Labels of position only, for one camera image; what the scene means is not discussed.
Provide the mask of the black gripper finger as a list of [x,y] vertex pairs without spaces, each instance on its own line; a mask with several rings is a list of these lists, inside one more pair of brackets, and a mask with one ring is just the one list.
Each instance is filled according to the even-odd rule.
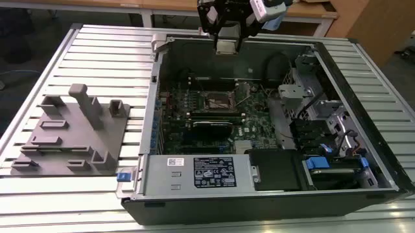
[[237,4],[233,11],[233,20],[239,25],[239,36],[235,43],[235,50],[239,52],[244,39],[255,36],[259,31],[259,23],[255,18],[253,10],[249,4]]
[[225,23],[224,3],[199,3],[197,13],[203,32],[213,38],[213,51],[217,51],[219,33]]

